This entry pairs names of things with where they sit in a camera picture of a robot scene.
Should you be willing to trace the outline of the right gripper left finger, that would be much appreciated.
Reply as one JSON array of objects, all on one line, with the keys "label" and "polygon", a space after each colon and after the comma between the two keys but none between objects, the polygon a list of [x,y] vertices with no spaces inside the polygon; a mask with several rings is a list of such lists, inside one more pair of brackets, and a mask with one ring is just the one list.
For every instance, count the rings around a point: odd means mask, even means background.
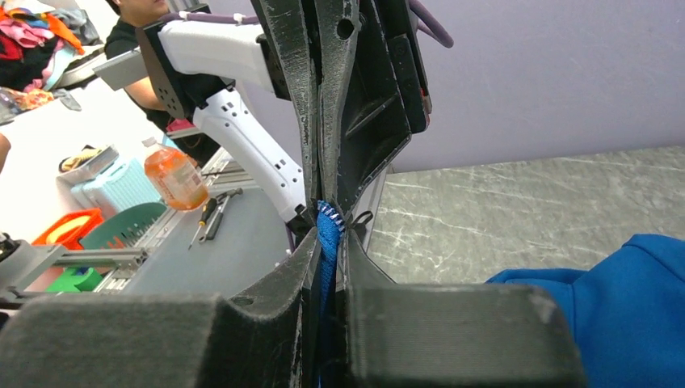
[{"label": "right gripper left finger", "polygon": [[310,387],[316,311],[309,231],[234,297],[67,294],[26,304],[1,332],[4,387]]}]

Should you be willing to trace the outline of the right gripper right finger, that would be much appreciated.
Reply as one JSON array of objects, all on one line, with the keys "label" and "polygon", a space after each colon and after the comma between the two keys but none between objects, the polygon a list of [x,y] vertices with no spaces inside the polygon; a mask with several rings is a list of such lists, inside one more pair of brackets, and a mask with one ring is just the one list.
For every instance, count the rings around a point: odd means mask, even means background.
[{"label": "right gripper right finger", "polygon": [[347,382],[352,387],[584,387],[554,298],[529,285],[399,284],[348,232]]}]

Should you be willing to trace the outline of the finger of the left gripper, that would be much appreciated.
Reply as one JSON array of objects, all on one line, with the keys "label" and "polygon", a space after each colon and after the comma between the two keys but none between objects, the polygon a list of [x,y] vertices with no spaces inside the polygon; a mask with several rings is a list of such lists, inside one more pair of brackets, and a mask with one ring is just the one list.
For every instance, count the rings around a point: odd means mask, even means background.
[{"label": "finger of the left gripper", "polygon": [[252,4],[279,59],[296,112],[305,199],[308,206],[313,206],[321,191],[316,134],[319,102],[304,7],[301,1],[253,1]]},{"label": "finger of the left gripper", "polygon": [[321,195],[349,217],[407,131],[374,1],[317,1]]}]

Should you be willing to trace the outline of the blue zip jacket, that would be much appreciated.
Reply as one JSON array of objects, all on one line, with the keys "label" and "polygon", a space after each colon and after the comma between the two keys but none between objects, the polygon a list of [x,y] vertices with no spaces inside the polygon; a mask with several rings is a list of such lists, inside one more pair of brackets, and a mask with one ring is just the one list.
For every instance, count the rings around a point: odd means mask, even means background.
[{"label": "blue zip jacket", "polygon": [[[334,361],[334,282],[345,225],[322,201],[317,226],[321,299],[313,366],[316,386],[334,387],[347,378],[346,362]],[[554,298],[580,352],[584,387],[683,386],[683,240],[636,234],[588,270],[508,268],[482,284],[535,286]]]}]

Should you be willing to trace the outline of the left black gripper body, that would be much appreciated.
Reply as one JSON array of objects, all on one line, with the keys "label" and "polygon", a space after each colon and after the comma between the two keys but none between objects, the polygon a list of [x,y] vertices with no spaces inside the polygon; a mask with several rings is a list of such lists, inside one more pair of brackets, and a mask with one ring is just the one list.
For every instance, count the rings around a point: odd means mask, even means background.
[{"label": "left black gripper body", "polygon": [[402,0],[375,2],[401,100],[412,133],[424,132],[430,123],[432,102],[418,44],[418,16]]}]

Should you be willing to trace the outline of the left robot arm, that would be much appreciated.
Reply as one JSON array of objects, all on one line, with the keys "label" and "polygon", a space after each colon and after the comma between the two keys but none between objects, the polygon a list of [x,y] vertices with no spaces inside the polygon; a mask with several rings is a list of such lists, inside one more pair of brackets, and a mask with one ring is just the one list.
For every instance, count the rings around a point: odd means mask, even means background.
[{"label": "left robot arm", "polygon": [[[227,150],[290,226],[326,201],[351,218],[366,187],[431,114],[410,1],[256,1],[243,23],[206,6],[137,29],[158,98]],[[262,129],[234,88],[292,103],[301,161]]]}]

